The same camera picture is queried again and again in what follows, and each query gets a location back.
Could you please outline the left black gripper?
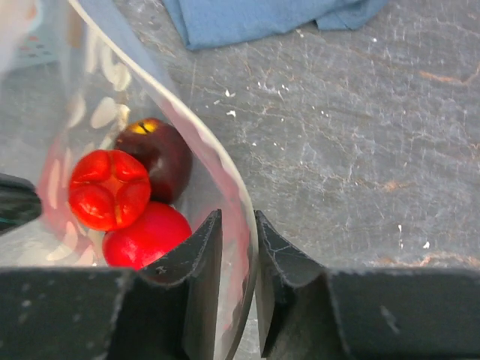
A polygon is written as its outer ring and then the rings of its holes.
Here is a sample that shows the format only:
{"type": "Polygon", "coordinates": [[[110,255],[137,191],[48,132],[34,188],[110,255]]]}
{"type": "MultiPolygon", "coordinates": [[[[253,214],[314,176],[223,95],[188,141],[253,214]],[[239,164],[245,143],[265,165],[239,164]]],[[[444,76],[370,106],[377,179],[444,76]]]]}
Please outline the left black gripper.
{"type": "Polygon", "coordinates": [[[27,179],[1,174],[1,235],[42,215],[42,203],[35,186],[27,179]]]}

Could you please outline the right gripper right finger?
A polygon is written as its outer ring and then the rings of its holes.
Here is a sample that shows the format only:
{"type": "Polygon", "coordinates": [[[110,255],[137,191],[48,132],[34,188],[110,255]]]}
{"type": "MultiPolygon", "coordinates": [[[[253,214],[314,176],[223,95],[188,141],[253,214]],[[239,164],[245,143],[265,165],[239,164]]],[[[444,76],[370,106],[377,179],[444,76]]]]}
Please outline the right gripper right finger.
{"type": "Polygon", "coordinates": [[[328,268],[255,218],[264,359],[479,357],[478,271],[328,268]]]}

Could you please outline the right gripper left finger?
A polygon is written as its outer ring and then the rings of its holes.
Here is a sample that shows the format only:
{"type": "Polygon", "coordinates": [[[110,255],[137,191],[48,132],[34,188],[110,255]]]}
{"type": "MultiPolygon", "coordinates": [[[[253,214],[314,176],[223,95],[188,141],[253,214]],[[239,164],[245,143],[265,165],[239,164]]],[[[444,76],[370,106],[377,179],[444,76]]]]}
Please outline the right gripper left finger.
{"type": "Polygon", "coordinates": [[[211,359],[222,254],[213,211],[140,271],[3,268],[3,359],[211,359]]]}

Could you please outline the bright red apple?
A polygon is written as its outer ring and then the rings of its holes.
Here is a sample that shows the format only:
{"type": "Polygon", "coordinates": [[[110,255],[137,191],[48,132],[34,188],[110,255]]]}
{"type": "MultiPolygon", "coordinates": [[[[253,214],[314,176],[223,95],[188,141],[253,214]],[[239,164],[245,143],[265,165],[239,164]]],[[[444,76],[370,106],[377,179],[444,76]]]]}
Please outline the bright red apple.
{"type": "Polygon", "coordinates": [[[187,219],[172,206],[150,202],[130,226],[103,237],[103,258],[109,266],[140,270],[154,263],[192,235],[187,219]]]}

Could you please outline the red bell pepper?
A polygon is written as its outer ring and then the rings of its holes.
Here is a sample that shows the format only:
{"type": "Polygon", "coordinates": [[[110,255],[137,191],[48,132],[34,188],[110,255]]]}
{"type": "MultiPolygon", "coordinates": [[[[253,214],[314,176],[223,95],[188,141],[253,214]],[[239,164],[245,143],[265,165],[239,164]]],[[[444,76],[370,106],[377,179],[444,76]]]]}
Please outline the red bell pepper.
{"type": "Polygon", "coordinates": [[[150,201],[146,168],[120,150],[98,149],[82,157],[73,169],[68,203],[83,225],[104,232],[131,225],[150,201]]]}

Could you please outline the clear zip top bag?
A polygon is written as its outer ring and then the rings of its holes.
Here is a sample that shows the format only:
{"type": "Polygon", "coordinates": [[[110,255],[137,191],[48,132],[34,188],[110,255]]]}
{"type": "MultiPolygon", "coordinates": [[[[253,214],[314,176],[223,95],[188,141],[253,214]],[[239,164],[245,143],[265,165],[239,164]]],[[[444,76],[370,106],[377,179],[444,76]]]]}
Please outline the clear zip top bag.
{"type": "Polygon", "coordinates": [[[1,3],[1,357],[232,359],[251,199],[111,1],[1,3]]]}

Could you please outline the dark red apple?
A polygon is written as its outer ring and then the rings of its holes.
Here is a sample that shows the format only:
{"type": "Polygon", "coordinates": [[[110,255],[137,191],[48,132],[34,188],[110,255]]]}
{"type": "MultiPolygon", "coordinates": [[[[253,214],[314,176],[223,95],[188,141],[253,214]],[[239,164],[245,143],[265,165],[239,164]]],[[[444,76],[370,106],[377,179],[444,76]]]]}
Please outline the dark red apple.
{"type": "Polygon", "coordinates": [[[188,186],[193,154],[171,124],[157,118],[139,120],[116,137],[114,148],[128,153],[147,169],[153,200],[172,204],[188,186]]]}

